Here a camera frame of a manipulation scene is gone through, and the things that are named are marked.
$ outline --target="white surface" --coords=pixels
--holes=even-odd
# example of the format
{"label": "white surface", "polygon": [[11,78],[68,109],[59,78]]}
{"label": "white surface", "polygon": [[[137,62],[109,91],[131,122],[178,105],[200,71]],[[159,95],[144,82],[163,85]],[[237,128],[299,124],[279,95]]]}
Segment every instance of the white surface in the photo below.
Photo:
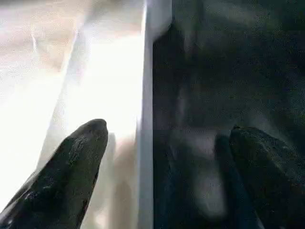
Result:
{"label": "white surface", "polygon": [[143,133],[144,3],[66,0],[20,8],[27,23],[0,9],[7,18],[1,31],[12,23],[21,28],[0,33],[0,209],[66,136],[103,118],[109,142],[82,229],[142,228],[136,133]]}

